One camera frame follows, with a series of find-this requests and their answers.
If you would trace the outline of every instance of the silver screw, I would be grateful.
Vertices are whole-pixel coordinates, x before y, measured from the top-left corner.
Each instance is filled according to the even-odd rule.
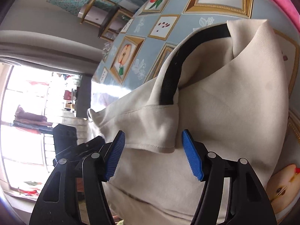
[[[248,161],[247,161],[245,158],[241,158],[241,159],[240,159],[240,163],[241,163],[241,164],[247,164]]]
[[[99,154],[98,152],[94,152],[94,153],[91,155],[91,157],[92,157],[93,159],[97,159],[99,156],[100,156],[100,154]]]
[[[66,164],[66,162],[67,162],[67,159],[65,159],[65,158],[62,158],[59,160],[60,165],[64,165],[64,164]]]
[[[210,158],[215,158],[215,157],[216,157],[216,154],[213,153],[213,152],[209,152],[207,155],[208,155],[208,157],[210,157]]]

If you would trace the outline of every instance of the folded cloth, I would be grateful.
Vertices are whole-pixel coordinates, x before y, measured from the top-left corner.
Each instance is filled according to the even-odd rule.
[[[157,78],[88,114],[106,142],[118,130],[126,134],[115,175],[104,184],[108,202],[125,223],[144,224],[134,212],[138,207],[157,216],[151,224],[168,224],[168,216],[172,224],[189,223],[204,184],[193,176],[182,148],[184,129],[224,159],[248,159],[266,186],[287,127],[281,49],[266,20],[206,27],[172,51]],[[228,181],[223,193],[219,222],[226,214]]]

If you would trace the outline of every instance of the table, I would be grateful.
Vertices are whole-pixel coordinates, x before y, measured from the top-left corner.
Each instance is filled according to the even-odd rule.
[[[149,0],[116,37],[92,78],[91,108],[100,111],[156,77],[161,65],[186,36],[198,28],[233,19],[268,19],[282,50],[289,83],[290,117],[275,172],[300,167],[299,33],[270,0]],[[282,219],[300,197],[298,193]]]

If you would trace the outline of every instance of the black elastic band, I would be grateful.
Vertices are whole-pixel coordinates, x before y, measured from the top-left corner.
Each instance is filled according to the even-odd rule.
[[[227,24],[217,25],[194,34],[179,48],[166,70],[161,86],[159,99],[160,105],[173,104],[173,97],[180,79],[182,64],[188,55],[191,54],[197,46],[204,42],[226,37],[230,37]]]

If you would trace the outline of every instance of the ridged blue surface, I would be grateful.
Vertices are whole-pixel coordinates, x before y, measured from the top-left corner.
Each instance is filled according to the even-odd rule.
[[[110,156],[106,162],[105,178],[107,179],[107,181],[109,181],[109,179],[115,174],[124,146],[125,146],[125,134],[122,133],[117,143],[113,147],[113,150],[110,153]]]
[[[201,181],[204,176],[202,171],[202,162],[193,145],[192,140],[185,130],[182,132],[182,145],[194,176],[196,176],[198,180]]]

